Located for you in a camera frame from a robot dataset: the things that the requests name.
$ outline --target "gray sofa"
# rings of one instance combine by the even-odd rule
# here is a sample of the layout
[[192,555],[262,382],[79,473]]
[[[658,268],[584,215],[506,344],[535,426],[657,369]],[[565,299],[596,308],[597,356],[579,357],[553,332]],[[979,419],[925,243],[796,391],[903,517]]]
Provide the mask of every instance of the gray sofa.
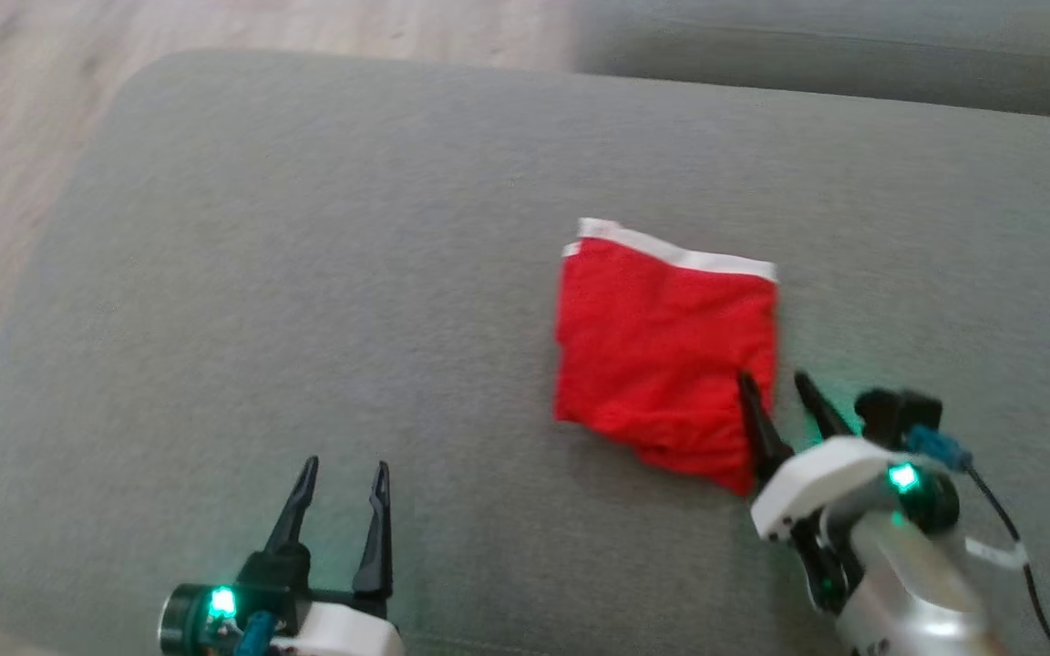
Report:
[[[0,323],[0,628],[156,653],[321,457],[346,587],[391,463],[418,653],[842,655],[747,501],[551,419],[596,215],[777,262],[786,374],[946,403],[1050,610],[1050,118],[657,80],[175,56],[125,87]],[[960,535],[1004,544],[963,490]],[[1024,583],[956,553],[1013,653]]]
[[587,0],[580,70],[1050,114],[1040,0]]

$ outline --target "white cable label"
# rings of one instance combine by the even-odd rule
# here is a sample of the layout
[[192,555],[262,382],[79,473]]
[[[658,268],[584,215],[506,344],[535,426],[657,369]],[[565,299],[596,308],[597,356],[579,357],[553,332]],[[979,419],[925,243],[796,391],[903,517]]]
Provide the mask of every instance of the white cable label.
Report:
[[980,541],[971,538],[971,536],[967,536],[966,549],[971,556],[981,557],[981,559],[988,563],[994,563],[1000,568],[1020,570],[1028,564],[1028,549],[1024,547],[1024,543],[1022,542],[1015,543],[1015,549],[1012,551],[1004,551],[1003,549],[995,549],[991,545],[983,544]]

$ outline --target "wooden floor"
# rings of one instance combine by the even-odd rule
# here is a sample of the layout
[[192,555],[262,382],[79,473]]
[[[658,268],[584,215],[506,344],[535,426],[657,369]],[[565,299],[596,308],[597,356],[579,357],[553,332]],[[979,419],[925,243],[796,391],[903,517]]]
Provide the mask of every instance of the wooden floor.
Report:
[[[118,88],[181,50],[567,69],[576,0],[0,0],[0,310]],[[0,653],[35,653],[0,635]]]

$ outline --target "red cloth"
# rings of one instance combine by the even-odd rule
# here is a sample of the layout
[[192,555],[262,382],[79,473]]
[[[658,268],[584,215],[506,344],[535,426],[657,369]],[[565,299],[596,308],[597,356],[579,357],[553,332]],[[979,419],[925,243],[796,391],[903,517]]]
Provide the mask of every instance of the red cloth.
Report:
[[554,414],[647,464],[753,488],[736,374],[771,405],[775,267],[583,219],[563,264]]

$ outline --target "cable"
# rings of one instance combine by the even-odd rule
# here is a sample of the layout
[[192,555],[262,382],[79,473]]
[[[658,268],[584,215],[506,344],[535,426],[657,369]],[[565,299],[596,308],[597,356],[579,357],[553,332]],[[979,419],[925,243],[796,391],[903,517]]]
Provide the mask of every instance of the cable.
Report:
[[[1012,522],[1012,516],[1007,513],[1007,510],[1004,510],[1004,504],[999,503],[995,493],[988,488],[987,483],[983,481],[983,477],[980,477],[979,472],[974,469],[974,465],[966,465],[964,470],[970,475],[970,480],[974,481],[974,485],[979,486],[979,491],[991,503],[991,507],[995,509],[999,519],[1004,521],[1007,532],[1012,535],[1012,539],[1017,544],[1020,542],[1020,531],[1015,528],[1015,522]],[[1029,563],[1024,564],[1024,578],[1028,583],[1028,596],[1032,598],[1032,608],[1034,614],[1036,614],[1036,619],[1038,619],[1040,628],[1042,628],[1043,634],[1047,636],[1047,642],[1050,643],[1050,625],[1047,622],[1047,616],[1043,614],[1040,593],[1036,590],[1036,585],[1034,585],[1034,576],[1032,576],[1032,565]]]

